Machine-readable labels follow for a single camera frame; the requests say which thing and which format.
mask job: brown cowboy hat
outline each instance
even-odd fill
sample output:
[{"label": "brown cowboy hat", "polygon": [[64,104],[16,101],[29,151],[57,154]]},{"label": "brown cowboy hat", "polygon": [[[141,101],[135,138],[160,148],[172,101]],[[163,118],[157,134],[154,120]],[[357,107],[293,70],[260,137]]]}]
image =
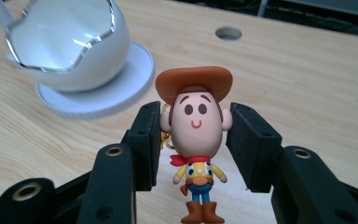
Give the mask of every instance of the brown cowboy hat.
[{"label": "brown cowboy hat", "polygon": [[201,86],[208,90],[216,102],[222,101],[232,85],[232,75],[224,67],[205,66],[174,68],[164,71],[156,78],[158,95],[169,105],[186,87]]}]

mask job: yellow shirt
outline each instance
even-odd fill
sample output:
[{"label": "yellow shirt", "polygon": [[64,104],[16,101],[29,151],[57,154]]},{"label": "yellow shirt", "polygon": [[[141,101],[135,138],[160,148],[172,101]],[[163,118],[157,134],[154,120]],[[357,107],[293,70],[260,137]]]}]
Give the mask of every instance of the yellow shirt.
[{"label": "yellow shirt", "polygon": [[179,171],[176,173],[179,178],[182,178],[184,175],[186,175],[186,179],[194,178],[198,175],[202,175],[205,177],[213,177],[213,174],[220,178],[224,173],[222,170],[219,169],[219,167],[208,161],[190,162],[186,165],[181,166]]}]

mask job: wooden table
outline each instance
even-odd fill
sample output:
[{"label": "wooden table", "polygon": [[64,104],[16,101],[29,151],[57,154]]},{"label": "wooden table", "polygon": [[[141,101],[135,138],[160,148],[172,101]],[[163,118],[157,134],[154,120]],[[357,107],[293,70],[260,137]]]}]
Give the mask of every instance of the wooden table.
[{"label": "wooden table", "polygon": [[[19,17],[25,0],[7,2]],[[186,66],[220,65],[234,75],[222,103],[253,107],[283,137],[283,146],[317,152],[341,181],[358,188],[358,37],[269,21],[207,7],[162,0],[117,0],[131,39],[145,45],[155,72]],[[235,27],[239,40],[222,40],[220,27]],[[35,82],[6,59],[0,27],[0,195],[31,177],[47,177],[56,187],[89,171],[96,152],[120,141],[138,109],[159,100],[154,86],[114,116],[62,119],[39,100]],[[138,193],[139,223],[178,223],[184,197],[172,184],[174,151],[161,151],[158,185]],[[273,223],[269,194],[253,194],[227,147],[214,158],[227,174],[211,198],[227,223]]]}]

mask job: toy figure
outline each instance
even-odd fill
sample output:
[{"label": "toy figure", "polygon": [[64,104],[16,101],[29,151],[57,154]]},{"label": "toy figure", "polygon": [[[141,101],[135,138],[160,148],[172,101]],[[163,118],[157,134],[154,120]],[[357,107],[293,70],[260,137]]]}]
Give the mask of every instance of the toy figure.
[{"label": "toy figure", "polygon": [[186,175],[180,190],[185,196],[188,190],[192,193],[192,201],[186,203],[189,214],[182,223],[225,222],[216,215],[216,203],[210,202],[209,191],[213,174],[227,182],[211,158],[220,148],[223,131],[232,126],[230,111],[221,110],[218,104],[228,95],[231,85],[231,73],[217,66],[171,69],[156,79],[159,96],[171,106],[170,112],[161,114],[160,128],[171,135],[178,153],[171,156],[171,164],[180,166],[172,181],[176,185]]}]

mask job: ear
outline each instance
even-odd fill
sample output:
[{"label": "ear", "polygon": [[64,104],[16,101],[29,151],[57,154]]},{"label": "ear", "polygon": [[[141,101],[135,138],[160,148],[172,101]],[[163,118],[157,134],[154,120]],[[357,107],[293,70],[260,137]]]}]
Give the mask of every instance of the ear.
[{"label": "ear", "polygon": [[168,112],[163,112],[161,114],[161,117],[159,118],[159,128],[164,133],[170,133],[171,132],[171,125],[170,125],[170,122],[169,122],[169,118],[170,118],[170,113],[168,113]]},{"label": "ear", "polygon": [[222,114],[223,114],[223,122],[222,122],[223,131],[228,131],[232,127],[231,112],[227,109],[223,109]]}]

